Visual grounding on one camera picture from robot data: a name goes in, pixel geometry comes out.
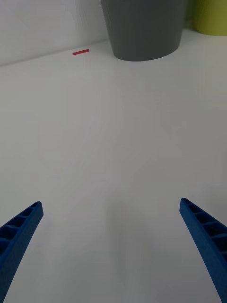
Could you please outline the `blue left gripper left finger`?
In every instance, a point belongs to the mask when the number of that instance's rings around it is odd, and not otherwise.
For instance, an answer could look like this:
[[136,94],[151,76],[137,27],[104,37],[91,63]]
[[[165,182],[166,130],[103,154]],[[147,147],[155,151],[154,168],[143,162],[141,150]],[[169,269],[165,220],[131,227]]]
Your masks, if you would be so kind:
[[0,302],[9,287],[44,215],[42,203],[35,202],[0,228]]

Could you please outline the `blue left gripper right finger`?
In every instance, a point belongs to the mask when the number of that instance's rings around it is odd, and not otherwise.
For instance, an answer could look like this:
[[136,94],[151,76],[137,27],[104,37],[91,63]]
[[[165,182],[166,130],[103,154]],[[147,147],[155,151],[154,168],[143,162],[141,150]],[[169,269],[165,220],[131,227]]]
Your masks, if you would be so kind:
[[221,302],[227,302],[227,227],[186,198],[179,211]]

